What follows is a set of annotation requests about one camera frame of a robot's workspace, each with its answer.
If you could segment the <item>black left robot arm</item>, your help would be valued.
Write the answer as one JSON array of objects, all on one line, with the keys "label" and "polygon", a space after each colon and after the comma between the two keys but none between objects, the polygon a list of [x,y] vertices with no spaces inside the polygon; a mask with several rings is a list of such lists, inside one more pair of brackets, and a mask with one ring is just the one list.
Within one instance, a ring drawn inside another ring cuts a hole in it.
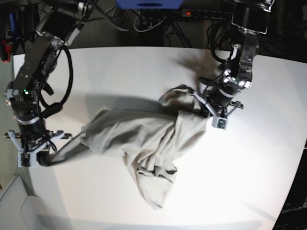
[{"label": "black left robot arm", "polygon": [[272,0],[234,1],[231,25],[236,33],[230,38],[230,55],[221,59],[215,48],[211,48],[213,58],[220,63],[221,73],[212,80],[200,78],[206,87],[197,95],[204,100],[201,108],[205,115],[226,118],[228,106],[235,109],[242,106],[233,102],[233,98],[252,85],[253,59],[259,51],[258,36],[268,31],[273,5]]}]

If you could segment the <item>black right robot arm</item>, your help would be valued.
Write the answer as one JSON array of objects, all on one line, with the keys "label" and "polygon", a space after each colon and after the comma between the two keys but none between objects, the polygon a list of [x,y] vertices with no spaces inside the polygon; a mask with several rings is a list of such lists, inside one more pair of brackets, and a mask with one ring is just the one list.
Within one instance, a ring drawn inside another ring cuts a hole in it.
[{"label": "black right robot arm", "polygon": [[[53,154],[57,152],[55,142],[70,139],[64,131],[49,131],[45,119],[60,112],[72,90],[73,68],[68,47],[80,33],[94,8],[93,0],[57,0],[51,10],[36,27],[38,37],[32,48],[24,56],[15,79],[5,91],[7,104],[13,111],[19,132],[9,130],[4,136],[18,149],[19,167],[49,166]],[[69,64],[67,90],[60,102],[43,104],[41,92],[52,95],[54,92],[47,80],[55,69],[60,53],[64,51]]]}]

